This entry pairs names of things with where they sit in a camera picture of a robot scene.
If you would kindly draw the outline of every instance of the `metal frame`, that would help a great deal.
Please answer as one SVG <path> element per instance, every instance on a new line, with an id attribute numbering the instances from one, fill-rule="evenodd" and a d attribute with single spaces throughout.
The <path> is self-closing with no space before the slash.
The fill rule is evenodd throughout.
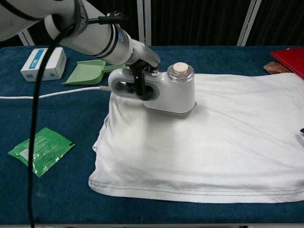
<path id="1" fill-rule="evenodd" d="M 27 29 L 18 33 L 19 38 L 21 39 L 24 46 L 34 46 L 35 43 Z"/>
<path id="2" fill-rule="evenodd" d="M 251 0 L 237 46 L 245 46 L 262 0 Z"/>
<path id="3" fill-rule="evenodd" d="M 152 45 L 151 38 L 151 0 L 144 0 L 144 24 L 145 24 L 145 36 L 146 45 Z"/>
<path id="4" fill-rule="evenodd" d="M 143 0 L 137 0 L 138 35 L 139 41 L 145 44 L 143 22 Z"/>

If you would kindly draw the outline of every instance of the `black cable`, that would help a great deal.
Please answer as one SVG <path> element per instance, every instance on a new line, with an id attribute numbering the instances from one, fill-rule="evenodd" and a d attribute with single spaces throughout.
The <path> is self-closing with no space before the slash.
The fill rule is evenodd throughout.
<path id="1" fill-rule="evenodd" d="M 89 19 L 88 24 L 100 24 L 100 25 L 112 25 L 112 24 L 121 24 L 123 22 L 128 21 L 129 19 L 125 15 L 117 15 L 117 16 L 107 16 L 107 17 L 98 17 Z"/>
<path id="2" fill-rule="evenodd" d="M 46 65 L 48 63 L 49 58 L 51 57 L 53 51 L 57 47 L 57 45 L 67 37 L 74 29 L 75 24 L 69 26 L 68 28 L 64 29 L 60 34 L 53 40 L 53 43 L 48 47 L 47 52 L 45 53 L 41 65 L 39 67 L 34 95 L 33 95 L 33 106 L 32 106 L 32 121 L 30 127 L 30 137 L 29 137 L 29 146 L 28 146 L 28 216 L 30 220 L 31 228 L 35 227 L 35 221 L 33 216 L 33 209 L 32 209 L 32 192 L 33 192 L 33 155 L 34 155 L 34 142 L 35 142 L 35 133 L 36 133 L 36 123 L 37 123 L 37 109 L 38 109 L 38 100 L 39 100 L 39 92 L 40 92 L 40 84 L 42 80 L 42 76 Z"/>

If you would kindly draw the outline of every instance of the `handheld garment steamer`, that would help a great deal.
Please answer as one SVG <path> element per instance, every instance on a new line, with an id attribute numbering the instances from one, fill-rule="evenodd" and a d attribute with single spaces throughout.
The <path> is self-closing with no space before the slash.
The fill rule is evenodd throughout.
<path id="1" fill-rule="evenodd" d="M 142 100 L 152 110 L 187 114 L 195 106 L 194 70 L 186 63 L 175 63 L 167 72 L 143 71 L 145 94 L 138 96 L 132 70 L 114 70 L 108 79 L 112 92 L 120 97 Z"/>

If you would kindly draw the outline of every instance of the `green foil package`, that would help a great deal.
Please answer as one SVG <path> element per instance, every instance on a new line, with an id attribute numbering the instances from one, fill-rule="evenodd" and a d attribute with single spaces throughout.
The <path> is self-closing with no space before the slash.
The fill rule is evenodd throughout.
<path id="1" fill-rule="evenodd" d="M 46 128 L 43 128 L 35 135 L 33 172 L 41 177 L 46 173 L 63 155 L 65 155 L 74 143 L 62 135 Z M 29 139 L 20 143 L 9 154 L 28 165 Z"/>

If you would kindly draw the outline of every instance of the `white power cord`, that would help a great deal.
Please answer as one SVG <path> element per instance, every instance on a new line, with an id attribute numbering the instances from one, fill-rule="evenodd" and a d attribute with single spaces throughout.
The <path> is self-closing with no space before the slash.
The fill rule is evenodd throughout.
<path id="1" fill-rule="evenodd" d="M 100 90 L 100 91 L 108 91 L 108 92 L 111 91 L 110 87 L 108 87 L 108 86 L 96 86 L 96 87 L 87 87 L 87 88 L 81 88 L 81 89 L 72 89 L 72 90 L 67 90 L 67 91 L 62 91 L 62 92 L 57 92 L 57 93 L 52 93 L 52 94 L 45 94 L 45 95 L 39 96 L 39 98 L 45 98 L 45 97 L 56 96 L 56 95 L 61 95 L 61 94 L 77 93 L 77 92 L 88 91 L 88 90 Z M 0 96 L 0 99 L 2 99 L 2 100 L 19 100 L 19 99 L 33 99 L 33 97 L 32 96 Z"/>

